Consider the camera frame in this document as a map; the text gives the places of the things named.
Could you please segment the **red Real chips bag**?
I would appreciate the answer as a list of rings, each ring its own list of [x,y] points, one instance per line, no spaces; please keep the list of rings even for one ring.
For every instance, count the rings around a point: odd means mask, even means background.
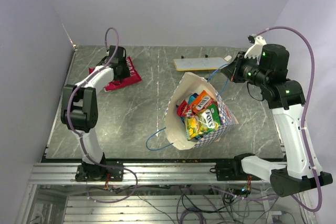
[[[142,79],[138,72],[135,70],[131,58],[126,58],[128,68],[131,74],[130,77],[123,79],[122,82],[114,81],[112,60],[109,62],[106,68],[104,67],[105,63],[107,63],[110,59],[110,57],[106,56],[99,62],[96,67],[89,68],[89,76],[93,76],[93,78],[89,81],[90,87],[97,88],[98,92],[102,89],[104,89],[105,92],[109,92],[140,82]]]

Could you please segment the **green Fox's candy bag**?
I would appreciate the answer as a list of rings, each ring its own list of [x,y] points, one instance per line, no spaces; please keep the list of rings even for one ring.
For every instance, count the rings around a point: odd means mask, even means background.
[[[222,125],[217,106],[214,104],[185,117],[184,123],[188,140],[214,132]]]

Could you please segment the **blue checkered paper bag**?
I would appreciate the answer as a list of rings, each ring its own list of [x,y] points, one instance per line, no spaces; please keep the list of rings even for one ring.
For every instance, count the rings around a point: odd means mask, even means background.
[[[148,150],[174,146],[183,151],[208,146],[239,124],[221,93],[210,83],[214,74],[226,66],[228,64],[220,66],[207,79],[191,72],[184,73],[165,110],[164,127],[149,137],[164,132],[169,144],[150,148],[147,140]]]

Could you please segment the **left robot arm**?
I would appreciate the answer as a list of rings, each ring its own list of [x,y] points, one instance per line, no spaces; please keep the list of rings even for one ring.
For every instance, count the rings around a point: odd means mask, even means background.
[[[60,119],[76,136],[82,153],[81,165],[75,175],[78,182],[120,182],[123,179],[123,165],[119,162],[108,165],[99,145],[97,95],[112,82],[120,84],[129,76],[126,49],[110,46],[106,56],[89,69],[83,80],[67,84],[63,89]]]

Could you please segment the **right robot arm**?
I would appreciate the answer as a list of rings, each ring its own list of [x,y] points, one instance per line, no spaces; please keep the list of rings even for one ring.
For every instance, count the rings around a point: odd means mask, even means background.
[[[284,144],[287,163],[271,162],[252,153],[240,154],[231,159],[230,166],[216,169],[219,180],[241,180],[252,175],[270,183],[280,197],[332,184],[332,175],[323,171],[304,127],[303,112],[308,99],[301,84],[287,78],[288,60],[289,52],[284,46],[265,44],[252,57],[240,51],[221,70],[231,82],[260,88]]]

